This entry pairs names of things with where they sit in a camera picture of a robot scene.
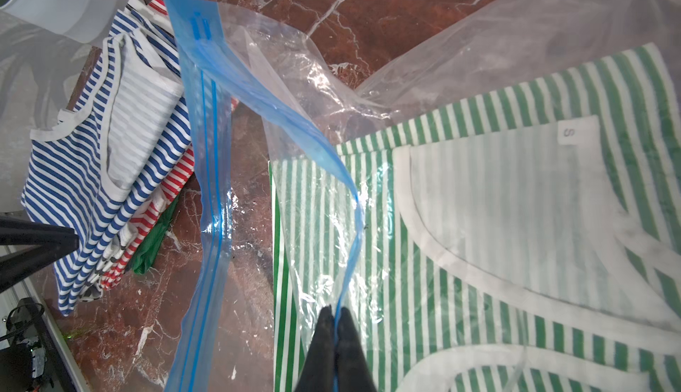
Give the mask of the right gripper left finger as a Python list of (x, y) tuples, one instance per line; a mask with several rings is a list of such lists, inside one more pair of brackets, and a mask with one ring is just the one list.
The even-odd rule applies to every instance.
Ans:
[(335, 369), (334, 315), (331, 306), (319, 312), (295, 392), (332, 392)]

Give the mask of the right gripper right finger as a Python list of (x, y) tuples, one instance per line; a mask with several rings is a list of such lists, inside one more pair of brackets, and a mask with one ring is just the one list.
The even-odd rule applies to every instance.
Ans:
[(376, 392), (358, 330), (348, 308), (340, 310), (335, 345), (335, 387), (340, 392)]

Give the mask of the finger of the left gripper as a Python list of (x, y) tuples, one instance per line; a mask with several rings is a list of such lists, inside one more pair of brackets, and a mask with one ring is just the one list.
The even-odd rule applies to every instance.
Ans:
[(1, 292), (79, 248), (79, 237), (67, 227), (1, 216), (1, 245), (20, 247), (1, 256)]

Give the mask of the blue white striped top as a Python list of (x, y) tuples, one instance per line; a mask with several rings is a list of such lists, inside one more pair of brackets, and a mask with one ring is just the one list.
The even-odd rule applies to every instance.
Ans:
[(74, 108), (30, 140), (22, 205), (31, 220), (72, 228), (79, 238), (54, 266), (57, 305), (68, 315), (191, 143), (166, 20), (146, 7), (118, 11)]

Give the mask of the green tank top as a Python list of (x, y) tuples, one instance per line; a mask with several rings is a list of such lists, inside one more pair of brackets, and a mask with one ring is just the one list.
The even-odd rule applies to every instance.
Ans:
[(145, 236), (138, 245), (132, 259), (131, 270), (138, 275), (145, 274), (153, 267), (156, 257), (161, 249), (166, 232), (170, 229), (171, 221), (177, 209), (179, 199), (176, 198), (168, 203), (163, 211), (159, 211), (159, 204), (150, 204), (147, 213), (143, 216)]

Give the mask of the green white striped garment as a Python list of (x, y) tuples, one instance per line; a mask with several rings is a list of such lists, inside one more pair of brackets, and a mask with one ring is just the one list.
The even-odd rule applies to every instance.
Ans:
[(352, 313), (380, 391), (677, 391), (680, 113), (654, 44), (271, 162), (274, 388)]

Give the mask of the clear vacuum bag blue zip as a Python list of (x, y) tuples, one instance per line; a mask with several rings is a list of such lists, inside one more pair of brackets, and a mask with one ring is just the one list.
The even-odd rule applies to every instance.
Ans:
[(207, 388), (264, 122), (276, 391), (677, 391), (680, 0), (500, 0), (340, 82), (302, 32), (165, 0), (203, 203), (168, 380)]

